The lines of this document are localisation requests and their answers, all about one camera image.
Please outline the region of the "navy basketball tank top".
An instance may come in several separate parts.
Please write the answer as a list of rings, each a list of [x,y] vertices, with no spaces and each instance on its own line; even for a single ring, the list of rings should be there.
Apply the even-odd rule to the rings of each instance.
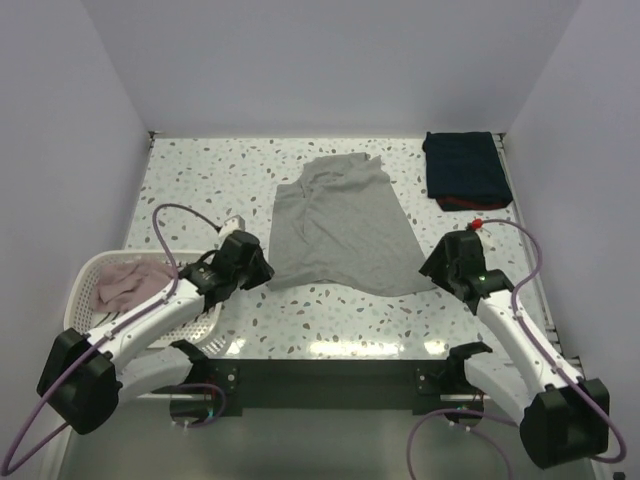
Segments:
[[[445,212],[499,210],[513,195],[489,132],[426,134],[427,196]]]

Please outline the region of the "grey garment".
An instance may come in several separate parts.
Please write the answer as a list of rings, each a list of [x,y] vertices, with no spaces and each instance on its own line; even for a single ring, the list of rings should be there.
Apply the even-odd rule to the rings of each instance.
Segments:
[[[317,158],[279,185],[267,252],[274,291],[339,284],[399,297],[434,287],[389,175],[366,153]]]

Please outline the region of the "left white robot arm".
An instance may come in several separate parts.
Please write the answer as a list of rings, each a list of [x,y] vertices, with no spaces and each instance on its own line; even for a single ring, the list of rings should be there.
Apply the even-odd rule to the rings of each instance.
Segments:
[[[130,312],[86,333],[59,334],[36,391],[79,434],[96,430],[137,396],[173,386],[196,392],[206,383],[210,353],[201,341],[180,339],[154,354],[148,347],[199,317],[219,318],[236,290],[258,287],[273,274],[258,238],[235,230]]]

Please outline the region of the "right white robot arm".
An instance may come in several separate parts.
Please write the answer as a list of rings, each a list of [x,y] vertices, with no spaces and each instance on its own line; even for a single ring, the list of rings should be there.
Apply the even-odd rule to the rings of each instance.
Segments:
[[[492,364],[492,350],[483,342],[454,347],[434,378],[438,385],[459,393],[475,388],[491,397],[517,425],[525,451],[541,469],[607,450],[606,386],[569,364],[520,305],[506,274],[487,269],[476,232],[446,233],[420,272],[464,303],[509,358]]]

